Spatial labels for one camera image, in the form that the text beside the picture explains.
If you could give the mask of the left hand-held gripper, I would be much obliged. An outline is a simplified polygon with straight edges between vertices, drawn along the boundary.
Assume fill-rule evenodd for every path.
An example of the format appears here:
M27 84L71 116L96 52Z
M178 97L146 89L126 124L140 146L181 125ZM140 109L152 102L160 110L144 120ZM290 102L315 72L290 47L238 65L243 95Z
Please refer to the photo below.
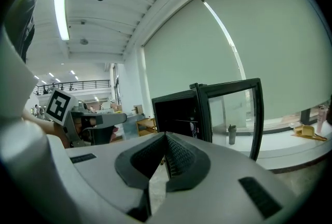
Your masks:
M95 116L83 102L57 88L50 95L45 116L61 127L72 148L109 144L116 137L115 125L127 120L124 113Z

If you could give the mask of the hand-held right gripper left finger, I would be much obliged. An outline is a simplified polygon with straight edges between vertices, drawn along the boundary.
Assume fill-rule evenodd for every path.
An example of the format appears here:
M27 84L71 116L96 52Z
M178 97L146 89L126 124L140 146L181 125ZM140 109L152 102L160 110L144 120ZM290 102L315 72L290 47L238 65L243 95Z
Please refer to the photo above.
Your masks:
M165 223L162 205L151 212L149 182L166 151L163 133L120 143L67 150L83 196L79 223Z

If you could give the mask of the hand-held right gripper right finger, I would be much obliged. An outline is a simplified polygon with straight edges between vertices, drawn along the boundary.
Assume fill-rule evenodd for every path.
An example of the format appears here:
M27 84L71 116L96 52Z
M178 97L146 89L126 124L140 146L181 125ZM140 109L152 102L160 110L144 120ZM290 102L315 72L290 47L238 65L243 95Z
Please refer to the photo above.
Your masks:
M233 149L178 135L207 154L196 187L166 194L153 223L286 223L295 195L275 175Z

